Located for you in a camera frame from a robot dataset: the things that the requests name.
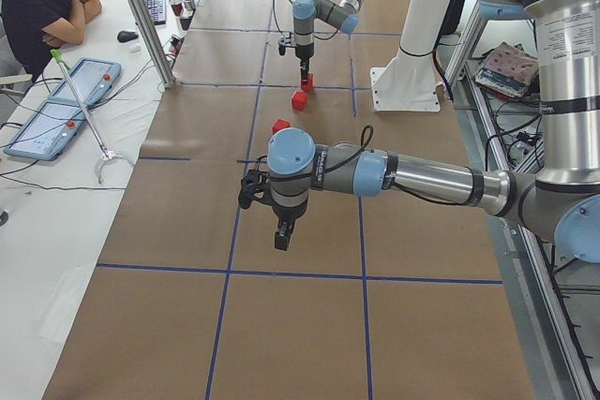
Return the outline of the red block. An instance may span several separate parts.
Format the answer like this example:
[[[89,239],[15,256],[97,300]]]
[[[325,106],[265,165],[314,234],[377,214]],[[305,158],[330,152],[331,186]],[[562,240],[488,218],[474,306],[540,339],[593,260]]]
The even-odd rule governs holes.
[[[291,97],[292,108],[296,111],[303,111],[308,104],[308,94],[304,91],[295,91]]]
[[[277,119],[273,124],[272,124],[272,133],[276,134],[278,133],[280,130],[286,129],[286,128],[290,128],[292,125],[289,121],[284,120],[284,119]]]
[[[305,93],[311,93],[314,90],[313,74],[308,73],[305,78],[301,80],[301,90]]]

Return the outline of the metal cup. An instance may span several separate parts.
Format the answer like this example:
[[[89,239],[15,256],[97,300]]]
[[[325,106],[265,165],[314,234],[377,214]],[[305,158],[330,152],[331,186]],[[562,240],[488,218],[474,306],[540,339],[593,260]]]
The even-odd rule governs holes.
[[[196,9],[195,0],[182,0],[184,11],[193,12]]]

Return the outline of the black computer mouse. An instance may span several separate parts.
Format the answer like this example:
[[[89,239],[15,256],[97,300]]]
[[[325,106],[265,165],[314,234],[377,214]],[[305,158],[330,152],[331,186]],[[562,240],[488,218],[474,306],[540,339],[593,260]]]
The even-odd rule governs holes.
[[[116,39],[119,43],[127,43],[138,37],[138,33],[133,30],[121,30],[117,33]]]

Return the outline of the grabber reacher stick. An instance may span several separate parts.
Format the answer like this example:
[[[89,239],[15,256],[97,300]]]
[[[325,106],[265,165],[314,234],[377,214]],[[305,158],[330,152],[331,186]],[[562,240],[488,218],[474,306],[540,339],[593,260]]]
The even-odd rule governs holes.
[[[97,177],[97,182],[101,185],[103,183],[102,170],[104,167],[113,160],[125,160],[131,167],[135,165],[135,163],[126,155],[110,150],[104,140],[100,137],[98,132],[98,128],[96,127],[87,106],[84,103],[83,96],[76,86],[75,82],[72,80],[68,73],[67,64],[62,59],[61,53],[58,50],[51,50],[51,55],[56,64],[59,66],[67,85],[69,86],[71,92],[73,93],[75,100],[77,101],[79,108],[82,110],[82,114],[84,116],[85,122],[89,125],[95,140],[99,146],[101,156],[100,160],[97,162],[95,166],[95,174]]]

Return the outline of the stack of books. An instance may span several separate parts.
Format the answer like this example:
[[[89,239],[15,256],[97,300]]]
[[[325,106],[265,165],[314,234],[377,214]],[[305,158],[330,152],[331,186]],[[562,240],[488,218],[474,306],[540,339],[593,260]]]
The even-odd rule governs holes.
[[[516,46],[502,42],[485,55],[474,75],[479,87],[499,96],[517,99],[526,95],[539,73],[538,60]]]

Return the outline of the far teach pendant tablet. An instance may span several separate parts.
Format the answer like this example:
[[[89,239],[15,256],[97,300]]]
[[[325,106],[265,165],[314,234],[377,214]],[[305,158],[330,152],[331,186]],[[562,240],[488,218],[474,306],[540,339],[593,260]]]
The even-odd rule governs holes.
[[[97,104],[112,89],[114,83],[120,77],[121,69],[122,66],[116,62],[80,58],[69,70],[69,76],[79,89],[84,104],[91,107]],[[65,80],[61,80],[48,95],[48,98],[58,100],[60,103],[78,106],[78,102]]]

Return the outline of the teach pendant tablet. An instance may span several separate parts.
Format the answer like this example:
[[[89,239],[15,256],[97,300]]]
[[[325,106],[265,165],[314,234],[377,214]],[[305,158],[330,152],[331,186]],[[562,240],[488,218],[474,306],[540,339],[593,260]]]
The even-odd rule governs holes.
[[[41,161],[56,159],[84,121],[80,107],[47,100],[4,148],[8,156]]]
[[[116,62],[80,58],[69,70],[69,76],[79,89],[84,104],[91,107],[97,104],[112,89],[114,83],[120,77],[121,69],[122,66]],[[78,106],[78,102],[65,80],[61,80],[48,95],[48,98],[58,100],[60,103]]]

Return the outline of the near teach pendant tablet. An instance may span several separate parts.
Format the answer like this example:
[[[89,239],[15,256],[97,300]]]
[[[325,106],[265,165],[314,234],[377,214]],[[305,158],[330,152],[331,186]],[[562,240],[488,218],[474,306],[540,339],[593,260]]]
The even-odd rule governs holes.
[[[47,100],[4,148],[8,156],[41,161],[56,159],[84,121],[80,107]]]

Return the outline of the seated person black shirt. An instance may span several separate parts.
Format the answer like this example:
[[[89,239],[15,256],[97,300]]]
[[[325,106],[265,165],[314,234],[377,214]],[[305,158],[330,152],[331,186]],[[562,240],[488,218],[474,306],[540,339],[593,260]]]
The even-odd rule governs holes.
[[[1,0],[1,16],[13,55],[38,78],[51,50],[82,45],[86,25],[102,11],[100,0]]]

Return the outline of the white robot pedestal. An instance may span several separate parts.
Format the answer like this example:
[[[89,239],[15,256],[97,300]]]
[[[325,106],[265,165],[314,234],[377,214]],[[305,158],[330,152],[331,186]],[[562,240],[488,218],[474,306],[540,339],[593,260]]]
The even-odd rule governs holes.
[[[450,0],[410,0],[397,55],[371,69],[373,108],[438,112],[432,56]]]

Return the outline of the aluminium frame post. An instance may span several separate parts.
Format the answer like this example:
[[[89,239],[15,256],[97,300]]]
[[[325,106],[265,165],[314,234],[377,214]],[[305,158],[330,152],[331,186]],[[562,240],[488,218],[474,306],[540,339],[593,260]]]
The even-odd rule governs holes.
[[[127,2],[163,86],[165,88],[174,86],[175,77],[173,71],[144,0],[127,0]]]

